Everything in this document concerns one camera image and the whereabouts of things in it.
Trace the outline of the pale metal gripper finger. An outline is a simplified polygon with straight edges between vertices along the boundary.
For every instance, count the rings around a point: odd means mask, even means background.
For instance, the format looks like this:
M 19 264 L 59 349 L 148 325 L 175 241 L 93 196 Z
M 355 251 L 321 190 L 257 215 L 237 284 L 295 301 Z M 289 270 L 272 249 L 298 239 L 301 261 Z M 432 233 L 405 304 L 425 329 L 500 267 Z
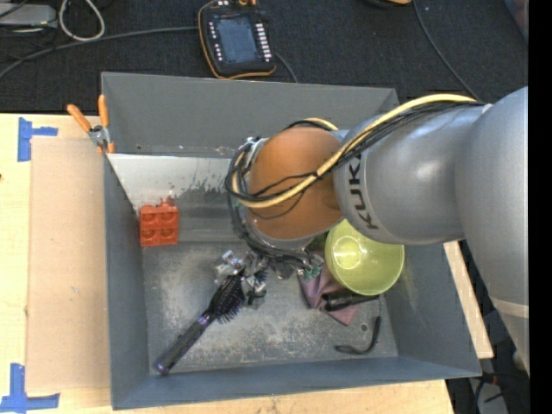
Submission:
M 267 294 L 267 273 L 260 271 L 245 277 L 242 280 L 242 290 L 245 303 L 250 308 L 259 308 Z
M 225 252 L 214 266 L 216 279 L 238 275 L 245 268 L 244 259 L 232 250 Z

